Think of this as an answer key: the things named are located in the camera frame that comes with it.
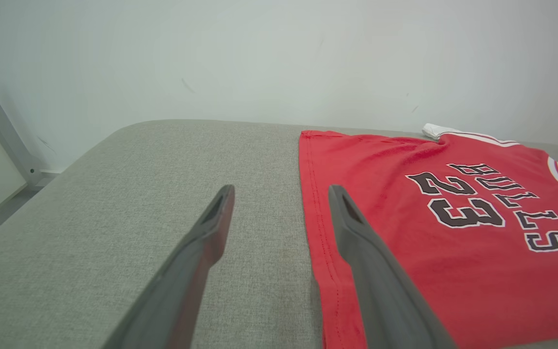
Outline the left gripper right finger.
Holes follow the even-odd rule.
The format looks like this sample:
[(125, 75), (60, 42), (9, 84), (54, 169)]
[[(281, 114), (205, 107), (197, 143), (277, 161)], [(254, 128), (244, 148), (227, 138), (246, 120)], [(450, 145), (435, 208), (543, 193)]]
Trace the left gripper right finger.
[(347, 190), (328, 188), (335, 241), (352, 270), (370, 349), (455, 349), (445, 329)]

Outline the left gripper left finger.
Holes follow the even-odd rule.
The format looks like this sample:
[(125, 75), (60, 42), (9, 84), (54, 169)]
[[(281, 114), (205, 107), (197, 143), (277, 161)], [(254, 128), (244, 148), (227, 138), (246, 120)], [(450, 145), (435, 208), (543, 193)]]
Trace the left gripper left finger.
[(104, 344), (105, 349), (188, 349), (210, 268), (224, 254), (235, 188), (217, 192)]

